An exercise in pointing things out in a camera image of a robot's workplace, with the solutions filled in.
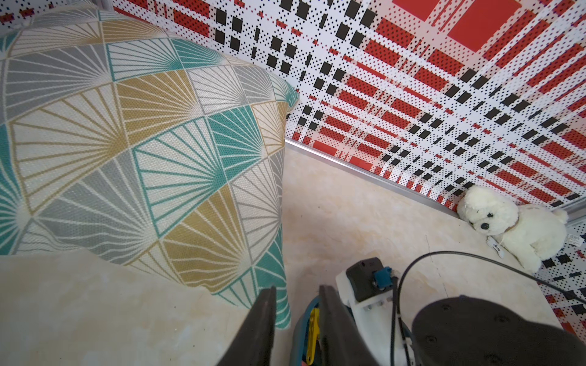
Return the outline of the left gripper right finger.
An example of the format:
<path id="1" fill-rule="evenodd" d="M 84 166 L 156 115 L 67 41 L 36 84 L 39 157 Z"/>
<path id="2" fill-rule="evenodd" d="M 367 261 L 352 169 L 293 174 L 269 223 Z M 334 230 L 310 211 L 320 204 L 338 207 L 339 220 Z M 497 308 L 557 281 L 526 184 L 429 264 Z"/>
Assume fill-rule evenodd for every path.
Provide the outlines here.
<path id="1" fill-rule="evenodd" d="M 321 285 L 319 300 L 324 365 L 377 365 L 337 290 Z"/>

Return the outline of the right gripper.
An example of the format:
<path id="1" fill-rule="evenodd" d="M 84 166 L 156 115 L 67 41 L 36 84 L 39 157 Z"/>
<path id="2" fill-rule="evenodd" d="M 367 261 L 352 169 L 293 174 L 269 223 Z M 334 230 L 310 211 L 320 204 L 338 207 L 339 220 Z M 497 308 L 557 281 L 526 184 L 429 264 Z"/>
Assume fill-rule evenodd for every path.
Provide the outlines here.
<path id="1" fill-rule="evenodd" d="M 379 365 L 390 365 L 392 289 L 358 302 L 345 272 L 336 276 L 336 284 L 340 299 L 351 309 L 358 332 L 370 353 Z"/>

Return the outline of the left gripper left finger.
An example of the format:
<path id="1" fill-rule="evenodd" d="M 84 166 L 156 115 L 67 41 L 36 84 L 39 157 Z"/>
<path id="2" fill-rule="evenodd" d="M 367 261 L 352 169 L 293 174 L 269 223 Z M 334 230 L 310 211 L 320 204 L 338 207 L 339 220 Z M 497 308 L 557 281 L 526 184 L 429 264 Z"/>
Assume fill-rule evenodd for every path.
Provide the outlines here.
<path id="1" fill-rule="evenodd" d="M 217 366 L 270 365 L 276 330 L 276 288 L 263 289 Z"/>

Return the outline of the yellow clothespin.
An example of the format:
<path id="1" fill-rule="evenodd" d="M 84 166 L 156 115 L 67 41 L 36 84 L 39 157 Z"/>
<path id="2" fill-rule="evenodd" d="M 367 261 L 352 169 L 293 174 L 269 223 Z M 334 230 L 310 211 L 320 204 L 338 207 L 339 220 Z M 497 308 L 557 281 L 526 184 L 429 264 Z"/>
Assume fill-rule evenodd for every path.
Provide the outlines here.
<path id="1" fill-rule="evenodd" d="M 306 364 L 313 365 L 317 353 L 319 336 L 320 336 L 320 310 L 314 308 L 310 313 L 308 323 L 308 342 L 306 352 Z"/>

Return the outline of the teal plastic storage box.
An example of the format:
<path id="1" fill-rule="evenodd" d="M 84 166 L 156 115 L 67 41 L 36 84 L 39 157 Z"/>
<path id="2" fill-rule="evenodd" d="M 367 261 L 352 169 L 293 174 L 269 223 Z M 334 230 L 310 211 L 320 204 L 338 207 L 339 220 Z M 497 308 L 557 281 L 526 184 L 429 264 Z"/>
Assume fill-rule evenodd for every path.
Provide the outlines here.
<path id="1" fill-rule="evenodd" d="M 298 319 L 292 338 L 292 346 L 289 357 L 289 366 L 301 366 L 305 360 L 308 343 L 308 332 L 311 311 L 319 306 L 319 297 L 315 297 Z"/>

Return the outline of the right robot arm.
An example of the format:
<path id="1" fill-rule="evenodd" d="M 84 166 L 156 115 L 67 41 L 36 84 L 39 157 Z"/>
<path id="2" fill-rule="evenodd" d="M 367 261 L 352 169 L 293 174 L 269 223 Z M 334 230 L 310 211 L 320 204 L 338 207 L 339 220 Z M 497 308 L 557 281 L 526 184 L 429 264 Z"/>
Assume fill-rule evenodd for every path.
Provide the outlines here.
<path id="1" fill-rule="evenodd" d="M 568 332 L 474 297 L 430 303 L 411 326 L 398 314 L 398 278 L 360 262 L 320 292 L 320 345 L 327 365 L 583 365 Z"/>

